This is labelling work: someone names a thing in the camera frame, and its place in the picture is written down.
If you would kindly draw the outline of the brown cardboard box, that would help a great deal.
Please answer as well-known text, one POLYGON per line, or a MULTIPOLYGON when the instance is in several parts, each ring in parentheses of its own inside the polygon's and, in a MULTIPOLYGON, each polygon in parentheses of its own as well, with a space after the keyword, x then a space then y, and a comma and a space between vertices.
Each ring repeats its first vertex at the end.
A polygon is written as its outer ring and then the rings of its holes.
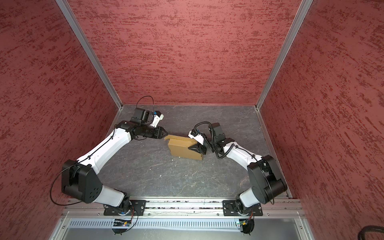
POLYGON ((168 141, 168 147, 172 156, 198 161, 203 160, 203 154, 189 149, 189 147, 198 143, 196 140, 174 135, 168 135, 164 140, 168 141))

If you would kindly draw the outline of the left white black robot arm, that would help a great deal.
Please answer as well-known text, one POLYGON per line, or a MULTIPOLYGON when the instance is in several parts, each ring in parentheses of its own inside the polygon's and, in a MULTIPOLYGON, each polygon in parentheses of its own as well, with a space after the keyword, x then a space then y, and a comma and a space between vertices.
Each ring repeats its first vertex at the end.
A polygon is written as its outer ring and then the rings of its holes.
POLYGON ((98 174, 105 164, 135 137, 163 139, 168 132, 163 127, 140 125, 122 121, 112 133, 94 149, 79 157, 68 160, 62 167, 62 193, 83 203, 98 203, 115 208, 128 208, 129 196, 105 186, 98 174))

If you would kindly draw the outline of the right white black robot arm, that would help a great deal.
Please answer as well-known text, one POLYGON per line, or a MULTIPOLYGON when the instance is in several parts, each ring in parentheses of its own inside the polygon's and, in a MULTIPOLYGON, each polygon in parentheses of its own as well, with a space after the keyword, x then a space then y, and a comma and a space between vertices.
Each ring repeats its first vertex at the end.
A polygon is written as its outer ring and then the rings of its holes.
POLYGON ((257 204, 273 203, 275 197, 288 190, 283 174, 272 156, 256 155, 230 138, 209 143, 201 135, 189 137, 197 141, 198 150, 209 148, 217 158, 232 159, 247 170, 251 187, 237 195, 239 211, 245 211, 257 204))

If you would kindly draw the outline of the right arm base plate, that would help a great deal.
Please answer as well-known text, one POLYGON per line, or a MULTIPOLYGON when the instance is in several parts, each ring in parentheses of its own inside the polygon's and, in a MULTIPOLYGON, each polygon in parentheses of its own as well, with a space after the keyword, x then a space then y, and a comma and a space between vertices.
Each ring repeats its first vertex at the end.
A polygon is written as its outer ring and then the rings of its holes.
POLYGON ((263 216, 261 204, 255 204, 251 207, 245 207, 240 200, 224 200, 222 201, 224 216, 240 216, 249 217, 251 213, 253 216, 263 216))

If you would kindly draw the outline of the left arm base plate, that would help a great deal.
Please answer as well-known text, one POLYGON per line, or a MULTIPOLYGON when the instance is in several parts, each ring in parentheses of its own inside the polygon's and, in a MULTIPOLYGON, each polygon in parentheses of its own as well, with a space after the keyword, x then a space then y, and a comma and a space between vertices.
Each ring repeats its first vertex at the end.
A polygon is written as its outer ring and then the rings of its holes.
POLYGON ((118 207, 103 205, 104 216, 129 217, 132 215, 142 216, 146 208, 146 200, 123 200, 118 207))

